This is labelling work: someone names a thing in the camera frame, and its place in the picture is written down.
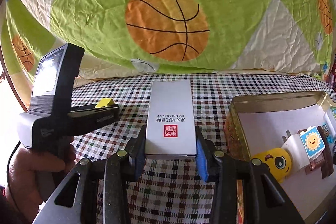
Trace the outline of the person's left hand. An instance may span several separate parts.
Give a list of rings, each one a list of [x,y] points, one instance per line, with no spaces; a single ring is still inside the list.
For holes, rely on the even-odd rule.
[[[13,153],[7,172],[6,201],[14,212],[23,218],[23,223],[33,223],[43,203],[38,189],[38,172],[68,173],[75,165],[76,153],[71,144],[71,137],[66,144],[65,159],[59,159],[49,152],[38,152],[18,145]]]

